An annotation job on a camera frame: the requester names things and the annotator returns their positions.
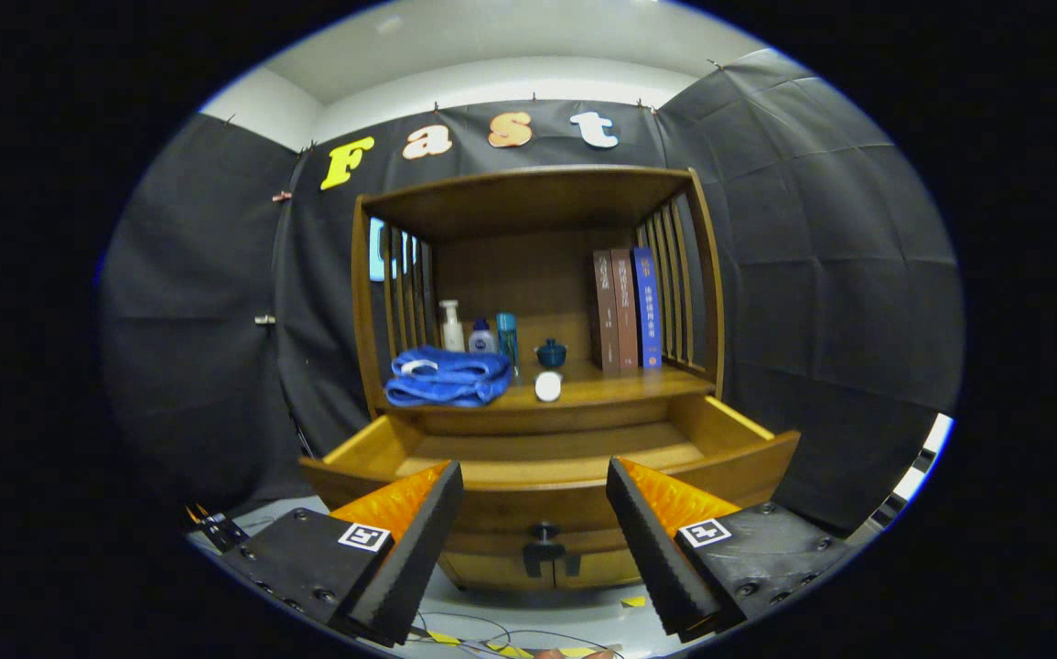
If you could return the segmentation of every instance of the book spine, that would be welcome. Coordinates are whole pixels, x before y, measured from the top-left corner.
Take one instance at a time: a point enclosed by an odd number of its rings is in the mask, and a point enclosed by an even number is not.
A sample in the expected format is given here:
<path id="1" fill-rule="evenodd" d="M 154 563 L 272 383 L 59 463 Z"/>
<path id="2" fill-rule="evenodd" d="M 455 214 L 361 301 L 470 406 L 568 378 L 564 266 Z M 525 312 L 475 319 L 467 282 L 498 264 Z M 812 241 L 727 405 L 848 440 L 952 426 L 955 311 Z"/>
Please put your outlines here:
<path id="1" fill-rule="evenodd" d="M 594 288 L 597 289 L 597 326 L 594 327 L 594 359 L 600 370 L 619 370 L 617 350 L 617 293 L 613 287 L 608 251 L 594 252 Z"/>
<path id="2" fill-rule="evenodd" d="M 637 280 L 637 343 L 641 343 L 642 367 L 663 364 L 663 326 L 659 321 L 659 283 L 654 276 L 654 257 L 650 248 L 633 249 L 633 275 Z"/>
<path id="3" fill-rule="evenodd" d="M 633 313 L 633 262 L 630 250 L 611 250 L 610 267 L 617 300 L 617 353 L 622 370 L 637 368 L 637 316 Z"/>

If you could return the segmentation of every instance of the ceiling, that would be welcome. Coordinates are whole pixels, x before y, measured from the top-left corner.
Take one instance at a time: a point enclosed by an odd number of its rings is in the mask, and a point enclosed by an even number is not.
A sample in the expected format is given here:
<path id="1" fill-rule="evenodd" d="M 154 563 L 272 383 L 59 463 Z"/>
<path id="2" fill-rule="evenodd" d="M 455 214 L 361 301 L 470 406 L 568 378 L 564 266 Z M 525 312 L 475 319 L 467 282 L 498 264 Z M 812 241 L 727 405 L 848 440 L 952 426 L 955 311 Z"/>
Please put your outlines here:
<path id="1" fill-rule="evenodd" d="M 696 78 L 765 43 L 692 7 L 656 0 L 397 0 L 328 26 L 264 63 L 320 104 L 438 68 L 579 56 Z"/>

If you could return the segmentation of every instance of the teal bottle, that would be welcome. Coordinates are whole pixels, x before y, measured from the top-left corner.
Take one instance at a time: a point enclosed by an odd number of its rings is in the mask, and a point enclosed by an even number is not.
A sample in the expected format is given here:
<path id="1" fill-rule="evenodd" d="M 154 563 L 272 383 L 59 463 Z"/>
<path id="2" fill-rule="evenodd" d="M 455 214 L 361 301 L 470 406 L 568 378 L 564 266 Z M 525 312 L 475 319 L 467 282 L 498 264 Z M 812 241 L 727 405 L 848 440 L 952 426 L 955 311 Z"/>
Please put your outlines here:
<path id="1" fill-rule="evenodd" d="M 495 330 L 500 343 L 500 354 L 512 362 L 512 374 L 520 376 L 520 351 L 516 347 L 516 316 L 511 313 L 495 314 Z"/>

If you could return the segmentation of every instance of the white cap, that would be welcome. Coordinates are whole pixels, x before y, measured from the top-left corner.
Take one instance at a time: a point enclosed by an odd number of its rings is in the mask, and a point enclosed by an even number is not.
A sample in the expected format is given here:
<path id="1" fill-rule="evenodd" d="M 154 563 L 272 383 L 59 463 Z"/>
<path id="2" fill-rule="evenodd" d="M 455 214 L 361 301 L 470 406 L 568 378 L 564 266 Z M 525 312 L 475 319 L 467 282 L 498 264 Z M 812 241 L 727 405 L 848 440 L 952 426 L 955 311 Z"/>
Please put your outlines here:
<path id="1" fill-rule="evenodd" d="M 536 397 L 544 402 L 553 402 L 561 397 L 561 374 L 545 370 L 536 377 Z"/>
<path id="2" fill-rule="evenodd" d="M 449 323 L 458 323 L 459 317 L 456 315 L 456 309 L 459 306 L 459 300 L 443 300 L 440 301 L 440 307 L 444 309 L 447 314 L 447 321 Z"/>

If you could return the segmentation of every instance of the blue towel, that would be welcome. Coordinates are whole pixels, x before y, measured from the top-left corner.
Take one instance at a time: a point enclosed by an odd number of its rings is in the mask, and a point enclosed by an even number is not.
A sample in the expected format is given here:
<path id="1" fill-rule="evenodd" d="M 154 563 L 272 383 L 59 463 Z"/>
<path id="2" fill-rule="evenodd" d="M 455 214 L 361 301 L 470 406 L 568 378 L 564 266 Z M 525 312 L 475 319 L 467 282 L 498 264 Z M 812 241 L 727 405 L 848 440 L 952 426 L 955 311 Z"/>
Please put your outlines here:
<path id="1" fill-rule="evenodd" d="M 508 390 L 511 364 L 503 354 L 456 353 L 431 346 L 407 350 L 390 364 L 394 379 L 386 383 L 386 400 L 398 407 L 481 407 Z"/>

